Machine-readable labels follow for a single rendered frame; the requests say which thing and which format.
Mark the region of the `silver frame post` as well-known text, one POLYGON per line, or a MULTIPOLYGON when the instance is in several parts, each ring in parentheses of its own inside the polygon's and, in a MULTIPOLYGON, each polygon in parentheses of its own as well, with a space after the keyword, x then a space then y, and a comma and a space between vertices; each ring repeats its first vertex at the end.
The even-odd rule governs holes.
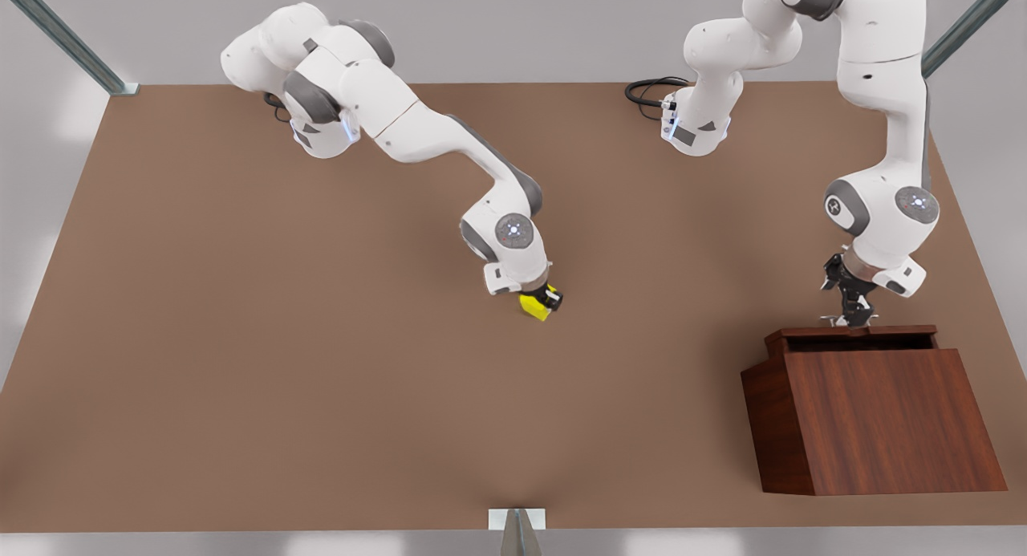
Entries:
POLYGON ((112 96, 134 96, 139 91, 139 84, 124 82, 43 0, 10 1, 47 34, 62 51, 70 55, 104 91, 112 96))
POLYGON ((955 54, 989 18, 997 14, 1011 0, 976 0, 956 22, 943 33, 922 55, 922 77, 931 74, 955 54))
POLYGON ((488 530, 501 530, 500 556, 542 556, 537 530, 546 530, 546 509, 488 509, 488 530))

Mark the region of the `dark wooden drawer cabinet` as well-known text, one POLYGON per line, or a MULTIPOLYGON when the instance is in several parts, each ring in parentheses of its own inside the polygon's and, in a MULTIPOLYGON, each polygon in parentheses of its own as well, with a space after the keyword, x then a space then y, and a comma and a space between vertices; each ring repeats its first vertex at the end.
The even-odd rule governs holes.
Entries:
POLYGON ((956 349, 786 354, 741 388, 767 493, 1006 490, 956 349))

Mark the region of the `dark wooden drawer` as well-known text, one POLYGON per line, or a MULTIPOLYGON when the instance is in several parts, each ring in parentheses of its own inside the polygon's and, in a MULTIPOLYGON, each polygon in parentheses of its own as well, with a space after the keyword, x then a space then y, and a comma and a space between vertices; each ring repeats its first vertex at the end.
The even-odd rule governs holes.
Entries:
POLYGON ((868 326, 863 328, 785 328, 765 338, 770 356, 830 351, 893 351, 936 349, 933 325, 868 326))

